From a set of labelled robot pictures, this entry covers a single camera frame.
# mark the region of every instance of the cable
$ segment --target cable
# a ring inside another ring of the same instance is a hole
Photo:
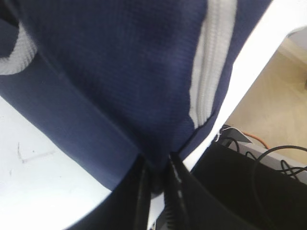
[[[280,164],[281,164],[281,167],[282,167],[283,172],[284,172],[285,175],[288,176],[288,173],[287,173],[287,171],[285,170],[285,167],[284,167],[285,165],[288,167],[290,173],[294,174],[293,169],[290,167],[290,165],[289,165],[285,160],[281,160],[281,161],[280,161]],[[299,179],[298,179],[298,177],[297,177],[296,175],[293,175],[293,177],[294,177],[296,180],[299,181]]]
[[[257,160],[257,158],[254,156],[254,154],[252,154],[250,151],[247,151],[245,153],[245,156],[248,157],[248,155],[250,155],[254,160]]]
[[[238,141],[232,137],[221,138],[221,140],[227,140],[227,139],[232,140],[236,144],[236,151],[240,153],[240,147],[239,147]]]
[[[254,139],[256,139],[257,141],[259,141],[267,150],[270,149],[270,147],[267,145],[267,143],[265,143],[264,140],[262,140],[261,138],[255,136],[255,135],[253,135],[253,134],[247,133],[247,132],[242,132],[242,133],[243,133],[244,135],[246,135],[246,136],[249,136],[249,137],[254,138]]]
[[[237,129],[237,128],[235,128],[235,127],[224,128],[224,129],[222,129],[222,131],[225,131],[225,130],[228,130],[228,129],[234,129],[234,130],[238,131],[240,134],[242,134],[243,136],[245,136],[244,133],[243,133],[242,131],[240,131],[239,129]]]
[[[255,197],[255,200],[256,200],[256,203],[258,205],[258,208],[260,210],[260,213],[262,215],[262,217],[265,219],[265,221],[267,222],[267,224],[272,228],[272,229],[277,229],[275,224],[271,221],[271,219],[268,217],[261,201],[260,201],[260,198],[258,196],[258,193],[257,193],[257,189],[256,189],[256,182],[255,182],[255,174],[256,174],[256,168],[258,166],[258,164],[260,163],[260,161],[266,156],[268,155],[269,153],[271,152],[274,152],[274,151],[277,151],[277,150],[282,150],[282,149],[297,149],[297,150],[303,150],[303,151],[306,151],[307,152],[307,149],[306,148],[303,148],[303,147],[300,147],[300,146],[294,146],[294,145],[284,145],[284,146],[278,146],[278,147],[275,147],[275,148],[272,148],[272,149],[269,149],[267,151],[265,151],[263,154],[261,154],[256,160],[255,160],[255,163],[252,167],[252,170],[251,170],[251,188],[252,188],[252,191],[253,191],[253,194],[254,194],[254,197]]]

